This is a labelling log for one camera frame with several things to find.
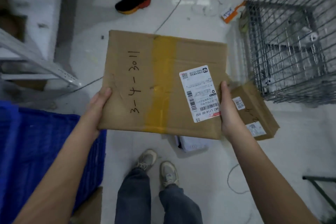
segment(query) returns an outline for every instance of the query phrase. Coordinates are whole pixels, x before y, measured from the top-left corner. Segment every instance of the foot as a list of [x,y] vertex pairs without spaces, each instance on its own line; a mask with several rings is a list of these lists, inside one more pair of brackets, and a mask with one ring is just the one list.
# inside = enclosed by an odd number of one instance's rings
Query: foot
[[132,14],[138,9],[149,6],[150,3],[151,0],[121,0],[115,5],[115,8],[122,14]]
[[154,165],[157,158],[158,158],[158,154],[155,151],[151,149],[146,150],[138,158],[138,163],[136,167],[139,167],[146,172]]
[[161,163],[160,178],[164,187],[167,187],[170,184],[176,184],[177,186],[179,185],[179,177],[177,175],[176,167],[170,161]]

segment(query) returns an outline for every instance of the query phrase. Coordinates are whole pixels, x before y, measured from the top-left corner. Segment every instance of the wire cage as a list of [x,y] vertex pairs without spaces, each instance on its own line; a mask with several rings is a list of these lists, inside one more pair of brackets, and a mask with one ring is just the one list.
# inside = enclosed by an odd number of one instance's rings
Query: wire cage
[[336,103],[336,0],[248,0],[246,8],[264,99]]

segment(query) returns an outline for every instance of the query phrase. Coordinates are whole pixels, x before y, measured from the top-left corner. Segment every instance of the trousers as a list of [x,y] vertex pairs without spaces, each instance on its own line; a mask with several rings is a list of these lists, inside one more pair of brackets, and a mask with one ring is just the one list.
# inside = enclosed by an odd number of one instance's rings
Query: trousers
[[[164,224],[203,224],[199,206],[176,184],[168,185],[159,198],[165,210]],[[134,168],[118,191],[115,224],[150,224],[151,201],[148,175]]]

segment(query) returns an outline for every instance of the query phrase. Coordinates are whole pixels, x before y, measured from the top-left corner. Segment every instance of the beige sneaker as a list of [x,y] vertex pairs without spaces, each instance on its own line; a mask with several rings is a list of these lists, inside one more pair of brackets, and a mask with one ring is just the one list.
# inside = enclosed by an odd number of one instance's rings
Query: beige sneaker
[[154,165],[157,158],[158,154],[155,151],[148,149],[138,158],[136,167],[139,167],[147,172]]
[[170,184],[179,185],[179,176],[174,164],[170,161],[162,162],[160,165],[160,178],[162,186],[167,187]]

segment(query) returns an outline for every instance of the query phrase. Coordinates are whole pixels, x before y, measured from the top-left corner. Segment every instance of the blue plastic crate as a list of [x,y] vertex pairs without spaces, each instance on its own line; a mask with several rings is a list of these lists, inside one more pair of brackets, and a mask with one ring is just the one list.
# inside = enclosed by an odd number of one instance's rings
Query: blue plastic crate
[[[61,150],[79,116],[0,101],[0,223],[11,223]],[[74,209],[102,183],[106,130],[93,143]]]

